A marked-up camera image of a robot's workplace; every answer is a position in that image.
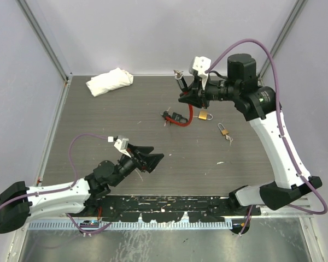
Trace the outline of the cable lock keys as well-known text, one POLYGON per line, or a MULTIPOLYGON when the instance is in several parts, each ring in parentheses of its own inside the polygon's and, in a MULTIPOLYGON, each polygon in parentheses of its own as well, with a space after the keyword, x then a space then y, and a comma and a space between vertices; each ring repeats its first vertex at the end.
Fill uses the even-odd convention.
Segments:
POLYGON ((183 77, 183 71, 180 71, 180 70, 174 70, 174 77, 176 79, 180 79, 183 77))

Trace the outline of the white cloth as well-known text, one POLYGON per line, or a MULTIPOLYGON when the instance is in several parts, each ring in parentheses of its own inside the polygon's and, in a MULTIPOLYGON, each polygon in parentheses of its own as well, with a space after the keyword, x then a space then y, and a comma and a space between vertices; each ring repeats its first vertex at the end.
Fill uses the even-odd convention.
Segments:
POLYGON ((94 97, 133 84, 134 76, 128 71, 115 68, 107 73, 92 77, 86 86, 94 97))

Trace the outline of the red cable lock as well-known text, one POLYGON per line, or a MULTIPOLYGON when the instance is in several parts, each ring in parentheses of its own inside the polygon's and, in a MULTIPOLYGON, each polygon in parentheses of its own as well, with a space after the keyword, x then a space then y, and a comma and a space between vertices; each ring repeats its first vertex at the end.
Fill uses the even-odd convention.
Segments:
MULTIPOLYGON (((184 76, 180 79, 176 79, 174 77, 174 79, 180 89, 179 97, 182 93, 186 93, 189 91, 189 87, 188 87, 186 80, 184 79, 184 76)), ((172 115, 172 113, 174 113, 174 112, 181 114, 185 118, 187 118, 189 120, 188 124, 186 126, 178 126, 178 125, 172 123, 173 121, 171 118, 168 118, 169 122, 167 123, 167 125, 178 126, 178 127, 188 127, 191 124, 191 122, 193 120, 193 115, 194 115, 194 110, 193 110, 192 105, 189 105, 189 104, 182 104, 181 106, 177 105, 174 109, 170 109, 169 114, 172 115)))

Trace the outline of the black padlock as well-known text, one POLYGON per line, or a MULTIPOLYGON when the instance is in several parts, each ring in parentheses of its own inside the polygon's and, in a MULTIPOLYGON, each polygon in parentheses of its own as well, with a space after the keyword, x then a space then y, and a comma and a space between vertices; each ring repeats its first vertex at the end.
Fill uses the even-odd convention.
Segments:
POLYGON ((176 112, 172 113, 171 115, 172 123, 178 125, 178 126, 186 126, 188 124, 188 119, 185 118, 183 115, 178 114, 176 112))

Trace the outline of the small brass padlock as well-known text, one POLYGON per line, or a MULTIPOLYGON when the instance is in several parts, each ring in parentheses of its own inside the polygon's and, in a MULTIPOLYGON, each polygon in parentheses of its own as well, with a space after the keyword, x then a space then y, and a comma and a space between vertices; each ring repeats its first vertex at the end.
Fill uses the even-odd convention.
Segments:
POLYGON ((218 123, 217 126, 223 136, 229 135, 229 131, 224 127, 222 123, 218 123))

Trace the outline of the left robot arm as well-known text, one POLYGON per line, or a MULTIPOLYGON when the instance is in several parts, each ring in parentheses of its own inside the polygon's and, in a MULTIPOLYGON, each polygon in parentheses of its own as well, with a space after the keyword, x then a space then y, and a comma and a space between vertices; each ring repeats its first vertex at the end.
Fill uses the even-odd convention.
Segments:
POLYGON ((97 199, 110 193, 135 169, 151 173, 164 158, 152 146, 129 144, 116 164, 100 162, 91 174, 75 181, 52 186, 28 187, 17 181, 0 194, 0 234, 18 230, 27 222, 61 214, 98 211, 97 199))

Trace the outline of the large brass padlock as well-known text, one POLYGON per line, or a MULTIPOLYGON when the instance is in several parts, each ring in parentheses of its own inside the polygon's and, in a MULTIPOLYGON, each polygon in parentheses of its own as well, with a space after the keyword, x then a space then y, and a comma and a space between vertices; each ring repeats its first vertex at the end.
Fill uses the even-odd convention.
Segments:
POLYGON ((213 115, 210 114, 208 111, 201 110, 198 114, 198 119, 205 120, 205 121, 211 121, 213 119, 213 115))

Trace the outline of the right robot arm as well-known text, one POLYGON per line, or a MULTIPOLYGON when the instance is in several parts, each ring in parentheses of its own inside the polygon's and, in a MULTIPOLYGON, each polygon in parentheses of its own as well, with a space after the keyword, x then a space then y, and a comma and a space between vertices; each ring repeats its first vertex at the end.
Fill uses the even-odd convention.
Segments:
POLYGON ((266 205, 271 210, 291 204, 320 188, 323 183, 303 166, 288 131, 284 115, 276 111, 276 93, 267 86, 260 86, 256 75, 256 61, 251 55, 238 53, 227 59, 227 76, 212 80, 205 70, 211 64, 206 57, 192 60, 190 74, 193 82, 188 85, 181 71, 175 71, 181 94, 179 102, 197 108, 207 108, 211 101, 232 101, 245 120, 258 135, 270 160, 274 173, 273 182, 260 186, 243 186, 229 193, 229 209, 241 215, 250 205, 266 205))

